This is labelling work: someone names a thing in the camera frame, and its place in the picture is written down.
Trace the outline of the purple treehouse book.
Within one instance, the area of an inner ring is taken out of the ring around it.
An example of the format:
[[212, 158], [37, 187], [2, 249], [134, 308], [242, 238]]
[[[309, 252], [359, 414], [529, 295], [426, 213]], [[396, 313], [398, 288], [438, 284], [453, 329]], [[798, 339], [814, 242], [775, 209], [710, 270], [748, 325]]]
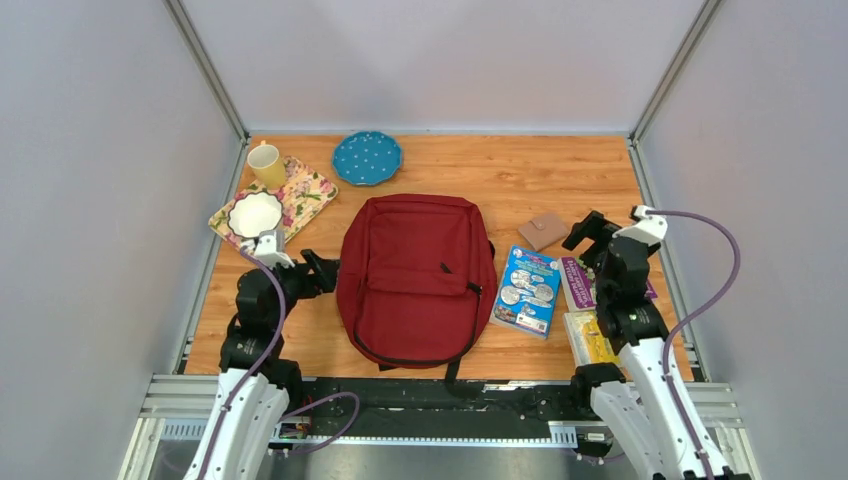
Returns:
[[596, 276], [574, 256], [560, 257], [557, 261], [564, 299], [570, 312], [594, 311], [597, 307]]

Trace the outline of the red backpack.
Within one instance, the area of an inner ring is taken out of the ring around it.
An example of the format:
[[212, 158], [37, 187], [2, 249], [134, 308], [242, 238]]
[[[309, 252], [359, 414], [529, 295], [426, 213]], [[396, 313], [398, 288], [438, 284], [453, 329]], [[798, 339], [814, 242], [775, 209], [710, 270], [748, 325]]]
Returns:
[[351, 344], [381, 369], [460, 363], [489, 322], [498, 278], [479, 207], [460, 197], [367, 200], [343, 239], [336, 299]]

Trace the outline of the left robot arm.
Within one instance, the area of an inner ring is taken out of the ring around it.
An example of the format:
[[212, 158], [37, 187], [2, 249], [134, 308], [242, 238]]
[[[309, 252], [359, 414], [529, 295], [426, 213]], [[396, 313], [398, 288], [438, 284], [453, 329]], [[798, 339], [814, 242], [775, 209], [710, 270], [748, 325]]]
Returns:
[[334, 291], [340, 262], [301, 255], [289, 266], [255, 262], [239, 278], [214, 403], [186, 478], [255, 478], [281, 418], [304, 405], [300, 367], [280, 356], [282, 326], [298, 301]]

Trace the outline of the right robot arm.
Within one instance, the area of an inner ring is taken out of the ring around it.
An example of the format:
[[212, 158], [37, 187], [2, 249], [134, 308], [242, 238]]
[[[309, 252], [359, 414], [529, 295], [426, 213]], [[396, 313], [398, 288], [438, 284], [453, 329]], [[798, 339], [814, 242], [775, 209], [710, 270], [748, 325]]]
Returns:
[[668, 210], [632, 208], [622, 227], [595, 210], [574, 224], [562, 245], [591, 246], [581, 255], [595, 274], [595, 314], [620, 360], [579, 366], [570, 404], [610, 429], [641, 479], [738, 479], [696, 412], [672, 352], [690, 317], [668, 328], [647, 296], [649, 260], [668, 229]]

